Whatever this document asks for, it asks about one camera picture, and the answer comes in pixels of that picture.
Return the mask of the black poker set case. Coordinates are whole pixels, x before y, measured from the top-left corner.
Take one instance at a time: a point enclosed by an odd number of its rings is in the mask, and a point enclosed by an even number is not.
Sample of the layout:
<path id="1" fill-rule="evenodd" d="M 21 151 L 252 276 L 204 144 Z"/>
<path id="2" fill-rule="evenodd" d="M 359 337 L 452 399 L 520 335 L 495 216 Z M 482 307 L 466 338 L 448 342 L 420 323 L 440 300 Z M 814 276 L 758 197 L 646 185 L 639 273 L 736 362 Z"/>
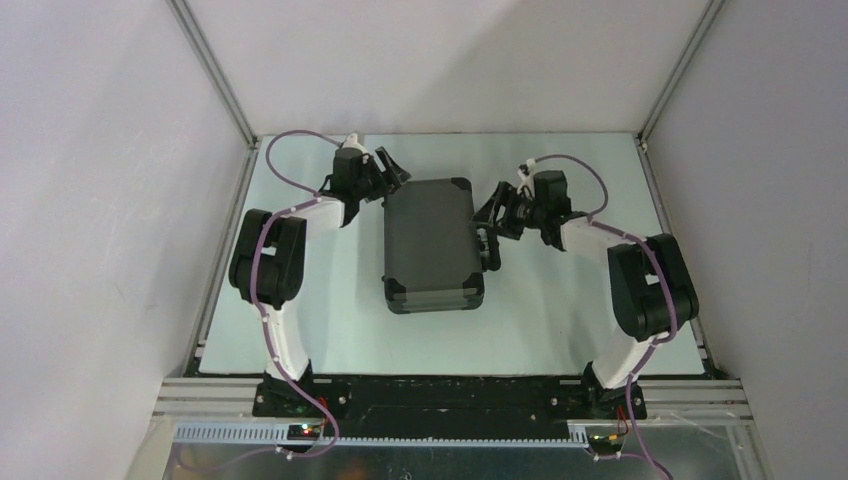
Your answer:
<path id="1" fill-rule="evenodd" d="M 485 298 L 484 274 L 501 267 L 494 233 L 472 222 L 465 177 L 411 181 L 384 207 L 384 296 L 398 315 L 474 310 Z"/>

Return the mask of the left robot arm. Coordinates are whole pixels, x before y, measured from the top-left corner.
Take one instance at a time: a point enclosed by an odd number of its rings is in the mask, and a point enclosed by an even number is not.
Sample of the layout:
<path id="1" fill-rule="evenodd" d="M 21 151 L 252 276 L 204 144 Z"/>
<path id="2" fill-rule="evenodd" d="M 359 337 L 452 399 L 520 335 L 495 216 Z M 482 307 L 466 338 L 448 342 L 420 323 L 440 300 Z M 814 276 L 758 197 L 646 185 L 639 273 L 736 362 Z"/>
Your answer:
<path id="1" fill-rule="evenodd" d="M 229 266 L 228 280 L 256 313 L 266 350 L 266 383 L 280 383 L 291 395 L 309 395 L 311 359 L 299 321 L 287 305 L 305 279 L 307 242 L 344 228 L 363 202 L 384 199 L 411 179 L 379 147 L 339 147 L 331 172 L 300 204 L 271 212 L 250 209 L 244 214 Z"/>

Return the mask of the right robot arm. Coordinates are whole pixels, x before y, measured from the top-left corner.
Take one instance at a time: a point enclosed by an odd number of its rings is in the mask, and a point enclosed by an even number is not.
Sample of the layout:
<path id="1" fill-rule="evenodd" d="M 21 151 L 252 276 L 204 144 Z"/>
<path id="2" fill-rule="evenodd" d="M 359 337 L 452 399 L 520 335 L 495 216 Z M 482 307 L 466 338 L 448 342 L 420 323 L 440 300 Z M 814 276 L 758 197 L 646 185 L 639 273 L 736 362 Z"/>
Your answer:
<path id="1" fill-rule="evenodd" d="M 520 185 L 500 182 L 471 222 L 489 237 L 512 240 L 536 230 L 545 245 L 606 269 L 616 328 L 584 375 L 598 390 L 634 385 L 653 352 L 698 314 L 699 299 L 676 238 L 640 237 L 573 209 L 562 171 L 524 170 Z"/>

